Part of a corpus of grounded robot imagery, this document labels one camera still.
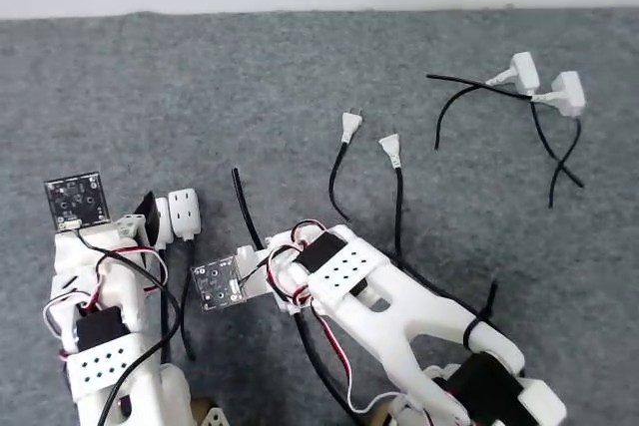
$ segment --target white plug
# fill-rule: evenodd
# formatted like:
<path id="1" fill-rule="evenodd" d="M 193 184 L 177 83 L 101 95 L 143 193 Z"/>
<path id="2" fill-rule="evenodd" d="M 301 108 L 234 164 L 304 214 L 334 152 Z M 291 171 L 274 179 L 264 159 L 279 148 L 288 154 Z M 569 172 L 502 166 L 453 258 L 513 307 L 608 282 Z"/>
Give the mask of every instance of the white plug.
<path id="1" fill-rule="evenodd" d="M 539 88 L 539 75 L 530 52 L 519 52 L 512 56 L 510 68 L 486 81 L 486 85 L 515 84 L 517 92 L 533 95 Z"/>
<path id="2" fill-rule="evenodd" d="M 193 239 L 202 229 L 198 196 L 193 189 L 169 193 L 169 212 L 173 232 L 184 241 Z"/>
<path id="3" fill-rule="evenodd" d="M 341 142 L 343 144 L 349 144 L 352 136 L 355 135 L 355 132 L 363 122 L 363 117 L 361 116 L 361 110 L 354 114 L 353 112 L 344 112 L 341 114 L 341 126 L 343 128 L 343 133 L 341 134 Z"/>
<path id="4" fill-rule="evenodd" d="M 399 134 L 392 134 L 384 137 L 379 144 L 386 152 L 394 169 L 401 168 L 401 159 L 399 158 Z"/>
<path id="5" fill-rule="evenodd" d="M 552 92 L 533 95 L 531 101 L 556 107 L 564 117 L 579 117 L 586 106 L 579 74 L 575 71 L 561 72 L 551 87 Z"/>
<path id="6" fill-rule="evenodd" d="M 173 227 L 171 226 L 171 213 L 169 212 L 169 201 L 165 198 L 156 199 L 160 227 L 158 228 L 158 239 L 155 249 L 167 249 L 167 244 L 173 243 Z"/>

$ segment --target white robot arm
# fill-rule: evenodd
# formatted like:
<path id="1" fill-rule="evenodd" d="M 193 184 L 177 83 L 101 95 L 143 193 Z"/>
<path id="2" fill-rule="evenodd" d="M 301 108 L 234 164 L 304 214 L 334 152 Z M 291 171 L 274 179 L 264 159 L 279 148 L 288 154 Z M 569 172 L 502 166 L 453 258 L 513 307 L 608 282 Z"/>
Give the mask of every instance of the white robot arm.
<path id="1" fill-rule="evenodd" d="M 436 426 L 557 426 L 566 416 L 543 381 L 520 377 L 524 357 L 512 341 L 419 284 L 344 225 L 310 222 L 270 238 L 265 250 L 239 248 L 235 260 L 242 300 L 274 292 L 283 311 L 312 308 L 381 363 L 398 389 L 390 407 L 396 424 L 423 425 L 426 414 Z M 473 352 L 468 361 L 421 370 L 410 347 L 415 336 L 461 344 L 464 333 Z"/>

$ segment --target black cable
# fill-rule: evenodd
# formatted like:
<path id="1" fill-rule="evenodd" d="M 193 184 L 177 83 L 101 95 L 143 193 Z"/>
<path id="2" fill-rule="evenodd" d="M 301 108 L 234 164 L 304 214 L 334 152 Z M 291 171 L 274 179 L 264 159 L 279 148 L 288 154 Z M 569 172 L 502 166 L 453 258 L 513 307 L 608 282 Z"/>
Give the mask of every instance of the black cable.
<path id="1" fill-rule="evenodd" d="M 330 199 L 330 204 L 332 207 L 341 215 L 343 219 L 346 221 L 350 221 L 350 218 L 344 211 L 339 207 L 337 202 L 335 201 L 335 179 L 337 177 L 337 171 L 339 170 L 339 165 L 341 165 L 341 161 L 343 160 L 344 155 L 346 155 L 346 150 L 348 150 L 348 143 L 342 142 L 341 147 L 339 147 L 339 152 L 337 153 L 337 158 L 335 159 L 335 163 L 332 164 L 332 170 L 330 171 L 330 177 L 328 177 L 328 198 Z"/>
<path id="2" fill-rule="evenodd" d="M 439 117 L 437 118 L 437 130 L 435 132 L 435 149 L 439 150 L 439 137 L 441 135 L 441 122 L 443 122 L 443 117 L 446 115 L 446 112 L 448 111 L 448 109 L 450 108 L 450 106 L 461 96 L 466 95 L 470 92 L 474 92 L 475 90 L 479 90 L 481 87 L 478 87 L 476 85 L 472 85 L 470 87 L 467 87 L 463 90 L 460 90 L 459 92 L 457 92 L 455 95 L 453 95 L 452 97 L 450 97 L 450 99 L 448 99 L 448 102 L 446 102 L 446 104 L 443 106 L 443 108 L 441 109 L 441 112 L 439 112 Z"/>
<path id="3" fill-rule="evenodd" d="M 262 241 L 260 240 L 260 236 L 256 231 L 255 225 L 253 224 L 253 219 L 251 218 L 251 213 L 249 212 L 249 206 L 247 205 L 247 199 L 244 196 L 244 191 L 242 190 L 242 182 L 240 180 L 240 173 L 238 169 L 233 169 L 233 183 L 236 186 L 236 197 L 238 199 L 238 204 L 240 204 L 240 209 L 242 210 L 242 215 L 244 217 L 245 224 L 249 229 L 249 233 L 251 234 L 251 238 L 253 239 L 253 243 L 256 249 L 264 249 L 262 245 Z M 302 345 L 304 350 L 316 371 L 316 375 L 319 376 L 319 379 L 328 390 L 333 399 L 341 406 L 344 412 L 352 419 L 352 421 L 357 425 L 363 425 L 364 423 L 359 419 L 359 417 L 352 412 L 352 410 L 348 407 L 346 400 L 339 394 L 339 391 L 334 385 L 334 381 L 330 377 L 330 372 L 326 365 L 321 361 L 320 355 L 313 345 L 313 341 L 311 339 L 311 334 L 309 333 L 309 326 L 304 316 L 299 312 L 293 315 L 293 318 L 296 322 L 296 327 L 298 328 L 298 334 L 300 335 L 300 339 L 302 340 Z"/>
<path id="4" fill-rule="evenodd" d="M 535 129 L 537 130 L 537 135 L 539 136 L 539 140 L 541 140 L 543 148 L 546 150 L 548 155 L 553 160 L 556 160 L 557 162 L 559 162 L 559 158 L 555 155 L 554 151 L 552 150 L 552 148 L 548 144 L 548 141 L 546 140 L 546 136 L 543 134 L 543 130 L 541 130 L 541 124 L 539 124 L 539 117 L 537 116 L 537 106 L 535 105 L 534 102 L 530 102 L 530 112 L 532 113 L 532 120 L 535 123 Z M 565 165 L 561 165 L 561 170 L 568 177 L 570 177 L 570 180 L 572 180 L 572 182 L 577 187 L 579 187 L 580 189 L 583 189 L 585 187 L 584 183 L 579 179 L 579 177 L 573 174 L 568 167 L 566 167 Z"/>
<path id="5" fill-rule="evenodd" d="M 164 263 L 167 263 L 167 251 L 161 249 L 158 254 Z M 164 290 L 160 291 L 160 337 L 165 337 L 169 333 L 169 298 Z M 162 346 L 160 352 L 160 363 L 171 362 L 171 343 L 167 343 Z"/>
<path id="6" fill-rule="evenodd" d="M 530 95 L 520 94 L 518 92 L 511 92 L 511 91 L 506 90 L 506 89 L 501 89 L 499 87 L 494 87 L 492 85 L 486 85 L 486 84 L 484 84 L 482 82 L 477 82 L 476 80 L 461 79 L 459 77 L 450 77 L 450 76 L 447 76 L 447 75 L 436 75 L 436 74 L 428 74 L 428 75 L 426 75 L 426 78 L 433 79 L 433 80 L 444 80 L 446 82 L 457 82 L 459 84 L 471 85 L 471 86 L 477 87 L 479 89 L 490 90 L 492 92 L 497 92 L 498 94 L 506 95 L 508 97 L 512 97 L 512 98 L 515 98 L 515 99 L 527 100 L 527 101 L 532 100 L 532 96 L 530 96 Z"/>
<path id="7" fill-rule="evenodd" d="M 311 340 L 309 325 L 307 324 L 304 316 L 301 312 L 298 312 L 293 315 L 293 319 L 296 322 L 296 327 L 298 328 L 298 333 L 300 334 L 300 339 L 302 340 L 302 345 L 305 352 L 307 353 L 307 357 L 309 358 L 311 365 L 315 369 L 316 374 L 319 376 L 319 379 L 323 383 L 324 387 L 328 390 L 337 404 L 341 406 L 341 409 L 346 412 L 346 414 L 350 417 L 354 424 L 363 425 L 364 422 L 361 420 L 361 418 L 357 414 L 355 414 L 350 409 L 350 407 L 348 407 L 348 403 L 335 386 L 334 380 L 330 377 L 330 373 L 328 372 L 326 365 L 323 364 L 323 362 L 321 361 L 321 357 Z"/>
<path id="8" fill-rule="evenodd" d="M 395 169 L 397 175 L 397 194 L 395 200 L 395 254 L 402 258 L 401 253 L 401 207 L 403 204 L 403 174 L 401 167 Z"/>
<path id="9" fill-rule="evenodd" d="M 189 297 L 189 288 L 191 287 L 191 267 L 196 262 L 196 241 L 194 239 L 188 239 L 185 241 L 187 244 L 187 275 L 184 278 L 184 285 L 182 286 L 182 297 L 180 298 L 180 310 L 182 314 L 180 316 L 180 335 L 182 336 L 182 342 L 184 349 L 187 353 L 187 357 L 191 361 L 196 360 L 196 353 L 193 350 L 191 344 L 191 337 L 187 331 L 185 323 L 185 311 L 187 309 L 187 298 Z"/>
<path id="10" fill-rule="evenodd" d="M 176 297 L 173 294 L 171 294 L 171 291 L 169 291 L 162 284 L 161 281 L 159 281 L 157 278 L 155 278 L 152 274 L 148 273 L 145 269 L 143 269 L 142 267 L 138 266 L 134 262 L 130 261 L 128 258 L 126 258 L 126 257 L 124 257 L 124 256 L 122 256 L 122 255 L 120 255 L 118 253 L 115 253 L 114 251 L 110 251 L 110 250 L 104 249 L 104 248 L 99 248 L 97 246 L 93 246 L 93 245 L 87 243 L 87 241 L 80 234 L 79 230 L 75 230 L 75 233 L 76 233 L 76 236 L 78 237 L 78 239 L 87 248 L 93 249 L 95 251 L 99 251 L 100 253 L 102 253 L 102 254 L 104 254 L 104 255 L 106 255 L 106 256 L 108 256 L 108 257 L 110 257 L 110 258 L 112 258 L 112 259 L 114 259 L 116 261 L 119 261 L 120 263 L 122 263 L 125 266 L 129 267 L 130 269 L 132 269 L 136 273 L 141 274 L 146 279 L 151 281 L 160 290 L 164 291 L 167 294 L 167 298 L 169 299 L 169 302 L 171 303 L 171 306 L 173 307 L 173 309 L 175 311 L 175 315 L 176 315 L 176 317 L 174 319 L 174 322 L 173 322 L 173 325 L 171 326 L 171 329 L 169 330 L 167 335 L 163 336 L 157 343 L 155 343 L 153 346 L 151 346 L 151 348 L 149 348 L 138 359 L 136 359 L 133 363 L 131 363 L 129 365 L 129 367 L 124 370 L 124 372 L 122 373 L 122 375 L 120 376 L 118 381 L 116 381 L 116 383 L 113 385 L 113 388 L 111 388 L 111 392 L 109 393 L 109 396 L 107 397 L 107 399 L 105 401 L 104 408 L 102 410 L 102 414 L 100 415 L 100 419 L 98 420 L 98 425 L 97 425 L 97 426 L 105 426 L 105 424 L 107 422 L 107 417 L 109 416 L 109 411 L 111 410 L 111 406 L 113 406 L 113 403 L 116 400 L 116 397 L 118 396 L 118 391 L 120 390 L 120 388 L 122 387 L 122 385 L 124 384 L 126 379 L 131 375 L 131 373 L 133 373 L 136 370 L 136 368 L 138 366 L 140 366 L 147 359 L 149 359 L 151 356 L 153 356 L 165 344 L 170 342 L 171 338 L 176 334 L 176 332 L 180 328 L 180 314 L 181 314 L 181 312 L 180 312 L 180 304 L 178 304 L 178 300 L 176 299 Z"/>
<path id="11" fill-rule="evenodd" d="M 575 119 L 575 125 L 577 126 L 577 131 L 575 132 L 575 138 L 570 145 L 570 148 L 566 152 L 566 154 L 561 158 L 557 167 L 555 168 L 554 174 L 552 174 L 552 180 L 550 181 L 550 192 L 548 193 L 548 207 L 552 209 L 555 202 L 555 185 L 557 184 L 557 177 L 559 176 L 559 172 L 561 172 L 561 168 L 568 161 L 572 152 L 575 150 L 577 143 L 579 143 L 579 138 L 581 137 L 581 121 L 577 118 Z"/>
<path id="12" fill-rule="evenodd" d="M 247 206 L 247 200 L 244 196 L 244 189 L 242 188 L 242 180 L 240 180 L 240 172 L 237 168 L 233 168 L 231 170 L 231 176 L 233 177 L 233 185 L 236 189 L 236 198 L 238 199 L 238 203 L 240 204 L 240 211 L 242 212 L 242 216 L 244 217 L 244 223 L 249 229 L 251 239 L 253 240 L 256 249 L 264 249 L 264 245 L 262 244 L 262 240 L 258 235 L 256 226 L 253 224 L 253 220 L 251 219 L 249 207 Z"/>

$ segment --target power plug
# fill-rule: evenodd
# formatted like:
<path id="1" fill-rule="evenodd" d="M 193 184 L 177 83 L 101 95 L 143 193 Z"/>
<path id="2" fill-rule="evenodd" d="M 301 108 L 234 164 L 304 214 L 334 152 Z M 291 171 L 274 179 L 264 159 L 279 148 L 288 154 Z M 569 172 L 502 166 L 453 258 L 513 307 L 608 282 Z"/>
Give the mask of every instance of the power plug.
<path id="1" fill-rule="evenodd" d="M 193 239 L 202 230 L 198 195 L 193 189 L 169 193 L 169 212 L 173 232 L 184 241 Z"/>
<path id="2" fill-rule="evenodd" d="M 167 244 L 173 243 L 173 227 L 171 226 L 171 213 L 169 211 L 169 201 L 165 198 L 156 199 L 160 227 L 158 228 L 158 239 L 155 249 L 167 249 Z"/>
<path id="3" fill-rule="evenodd" d="M 515 84 L 517 92 L 533 95 L 539 88 L 539 75 L 530 52 L 519 52 L 512 56 L 510 68 L 485 82 L 486 85 Z"/>
<path id="4" fill-rule="evenodd" d="M 586 106 L 586 97 L 579 74 L 575 71 L 561 72 L 551 84 L 552 92 L 533 95 L 532 102 L 556 107 L 564 117 L 579 117 Z"/>

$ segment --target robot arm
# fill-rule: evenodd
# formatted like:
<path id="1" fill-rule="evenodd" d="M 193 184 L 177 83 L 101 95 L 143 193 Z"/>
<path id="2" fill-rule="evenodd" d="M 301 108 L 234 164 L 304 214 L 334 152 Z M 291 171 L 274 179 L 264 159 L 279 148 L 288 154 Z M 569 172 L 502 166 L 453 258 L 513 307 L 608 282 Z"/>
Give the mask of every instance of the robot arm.
<path id="1" fill-rule="evenodd" d="M 294 238 L 301 253 L 272 253 Z M 306 287 L 306 304 L 275 298 L 288 312 L 311 307 L 354 338 L 383 366 L 402 393 L 391 412 L 399 425 L 424 424 L 423 411 L 439 426 L 556 426 L 566 416 L 563 403 L 542 381 L 519 377 L 524 357 L 507 337 L 478 322 L 468 337 L 472 356 L 462 365 L 422 371 L 410 347 L 427 334 L 461 344 L 476 316 L 456 301 L 441 297 L 392 265 L 390 259 L 343 225 L 315 225 L 280 233 L 269 247 L 237 256 L 241 277 L 268 256 L 278 288 L 292 293 Z M 273 291 L 266 272 L 245 285 L 246 298 Z M 383 303 L 385 308 L 375 306 Z"/>

